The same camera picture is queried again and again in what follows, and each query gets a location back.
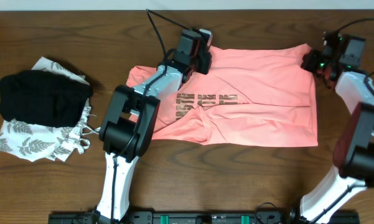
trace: wrinkled fabric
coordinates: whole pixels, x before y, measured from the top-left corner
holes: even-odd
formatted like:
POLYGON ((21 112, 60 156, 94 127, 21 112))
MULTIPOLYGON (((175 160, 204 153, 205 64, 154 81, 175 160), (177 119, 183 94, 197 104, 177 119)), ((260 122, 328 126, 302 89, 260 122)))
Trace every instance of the wrinkled fabric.
POLYGON ((0 80, 0 114, 6 121, 74 127, 92 95, 90 85, 64 75, 26 70, 0 80))
MULTIPOLYGON (((310 49, 306 44, 284 50, 211 47, 209 73, 195 72, 177 92, 161 100, 152 139, 317 146, 314 78, 300 68, 310 49)), ((136 66, 127 86, 138 85, 155 72, 136 66)))
MULTIPOLYGON (((89 85, 84 80, 84 76, 75 75, 58 63, 43 57, 32 69, 48 71, 89 85)), ((0 151, 8 152, 32 162, 41 158, 65 161, 74 149, 77 149, 81 154, 90 146, 89 140, 81 138, 82 135, 85 135, 82 133, 83 128, 89 128, 87 120, 90 110, 91 106, 87 99, 84 102, 82 114, 74 127, 55 128, 39 124, 28 124, 16 119, 11 121, 4 120, 0 130, 0 151)), ((98 134, 96 130, 89 129, 90 133, 98 134)))

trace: pink t-shirt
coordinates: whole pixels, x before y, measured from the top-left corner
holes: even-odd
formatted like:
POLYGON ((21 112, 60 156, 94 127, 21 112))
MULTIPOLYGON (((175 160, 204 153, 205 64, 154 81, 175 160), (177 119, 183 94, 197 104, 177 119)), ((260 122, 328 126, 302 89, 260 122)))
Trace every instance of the pink t-shirt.
MULTIPOLYGON (((152 139, 317 146, 314 78, 300 68, 310 49, 306 44, 284 50, 211 47, 209 73, 195 72, 161 101, 152 139)), ((155 72, 156 68, 135 66, 127 86, 138 85, 155 72)))

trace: white fabric with leaf print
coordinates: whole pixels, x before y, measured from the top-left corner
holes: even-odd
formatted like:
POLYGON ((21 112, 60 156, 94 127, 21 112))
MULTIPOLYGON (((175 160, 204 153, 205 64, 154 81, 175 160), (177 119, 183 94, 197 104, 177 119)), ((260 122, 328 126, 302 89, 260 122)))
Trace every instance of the white fabric with leaf print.
MULTIPOLYGON (((56 62, 41 57, 33 66, 32 70, 44 70, 57 75, 65 75, 72 80, 89 85, 84 76, 78 76, 69 72, 56 62)), ((88 99, 83 109, 82 116, 75 127, 53 128, 38 124, 27 124, 22 121, 4 121, 0 130, 0 151, 11 153, 22 159, 36 161, 41 158, 55 160, 56 158, 65 161, 72 151, 77 148, 79 153, 90 146, 87 139, 81 138, 83 128, 91 130, 90 133, 97 134, 87 126, 87 119, 90 115, 90 104, 88 99)))

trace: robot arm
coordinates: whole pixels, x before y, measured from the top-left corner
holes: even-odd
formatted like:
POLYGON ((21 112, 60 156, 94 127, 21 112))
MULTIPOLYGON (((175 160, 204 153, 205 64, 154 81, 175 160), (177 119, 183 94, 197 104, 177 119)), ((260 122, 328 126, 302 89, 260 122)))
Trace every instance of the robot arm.
POLYGON ((96 208, 96 212, 100 214, 98 223, 110 223, 111 215, 113 219, 121 220, 128 210, 131 178, 137 160, 143 156, 151 142, 160 100, 177 91, 193 72, 208 73, 212 58, 208 52, 211 39, 212 33, 208 30, 183 30, 171 61, 166 65, 162 62, 157 72, 141 85, 132 88, 118 86, 115 89, 100 129, 107 166, 103 195, 96 208), (146 101, 143 102, 147 83, 156 78, 158 79, 146 91, 146 101), (138 115, 141 124, 138 126, 122 118, 122 112, 138 115))
POLYGON ((302 68, 322 77, 342 97, 350 122, 334 150, 334 165, 310 193, 303 196, 294 223, 328 223, 350 198, 374 185, 374 86, 358 70, 365 39, 331 33, 324 51, 305 55, 302 68))

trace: wooden table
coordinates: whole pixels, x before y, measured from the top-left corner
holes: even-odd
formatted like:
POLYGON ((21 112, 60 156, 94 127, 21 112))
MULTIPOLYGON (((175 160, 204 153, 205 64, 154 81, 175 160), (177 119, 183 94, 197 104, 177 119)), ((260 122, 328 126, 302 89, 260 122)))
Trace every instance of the wooden table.
MULTIPOLYGON (((285 49, 304 42, 321 49, 324 30, 374 11, 163 12, 214 33, 213 45, 234 49, 285 49)), ((154 18, 166 46, 180 29, 154 18)), ((362 69, 374 70, 374 22, 345 33, 367 38, 362 69)), ((155 67, 162 51, 143 11, 0 12, 0 78, 30 69, 40 56, 87 74, 95 93, 89 123, 101 125, 115 87, 135 65, 155 67)), ((155 210, 254 210, 261 202, 290 206, 328 172, 332 150, 350 115, 333 91, 317 82, 318 147, 268 148, 231 144, 200 146, 153 141, 137 164, 131 205, 155 210)), ((47 223, 53 211, 80 212, 100 200, 105 176, 102 142, 66 162, 29 162, 0 152, 0 223, 47 223)), ((374 223, 374 190, 344 208, 374 223)))

